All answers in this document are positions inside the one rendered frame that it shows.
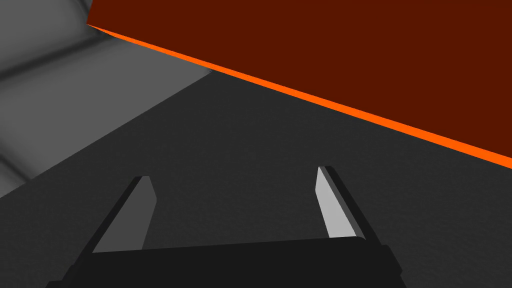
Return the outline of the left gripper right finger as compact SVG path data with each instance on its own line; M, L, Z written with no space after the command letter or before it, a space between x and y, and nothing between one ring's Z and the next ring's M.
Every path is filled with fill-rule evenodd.
M317 168L315 194L329 238L359 237L382 244L334 167Z

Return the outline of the orange table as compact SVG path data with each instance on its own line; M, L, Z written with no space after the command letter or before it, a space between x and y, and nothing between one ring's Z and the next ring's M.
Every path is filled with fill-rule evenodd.
M512 169L512 0L93 0L87 24Z

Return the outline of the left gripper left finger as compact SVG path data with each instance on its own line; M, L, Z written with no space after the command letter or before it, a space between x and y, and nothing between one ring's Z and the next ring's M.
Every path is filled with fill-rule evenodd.
M151 178L134 177L82 252L92 254L141 250L156 204L157 197Z

